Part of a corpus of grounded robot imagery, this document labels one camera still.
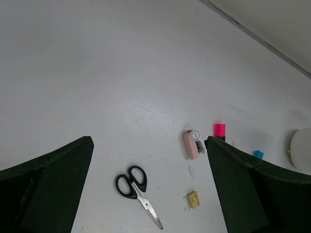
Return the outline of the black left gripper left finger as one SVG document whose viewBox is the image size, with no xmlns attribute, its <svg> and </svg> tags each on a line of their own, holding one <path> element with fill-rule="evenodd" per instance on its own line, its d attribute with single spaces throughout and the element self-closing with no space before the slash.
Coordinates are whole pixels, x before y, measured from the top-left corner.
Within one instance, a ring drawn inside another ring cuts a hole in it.
<svg viewBox="0 0 311 233">
<path fill-rule="evenodd" d="M 0 172 L 2 233 L 69 233 L 94 143 L 83 136 L 55 151 Z"/>
</svg>

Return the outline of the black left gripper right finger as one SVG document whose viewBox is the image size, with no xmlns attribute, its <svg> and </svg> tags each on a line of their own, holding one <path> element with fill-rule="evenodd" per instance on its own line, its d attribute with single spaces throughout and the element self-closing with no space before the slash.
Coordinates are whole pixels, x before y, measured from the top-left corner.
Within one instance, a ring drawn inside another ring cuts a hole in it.
<svg viewBox="0 0 311 233">
<path fill-rule="evenodd" d="M 311 177 L 209 136 L 207 156 L 229 233 L 309 233 Z"/>
</svg>

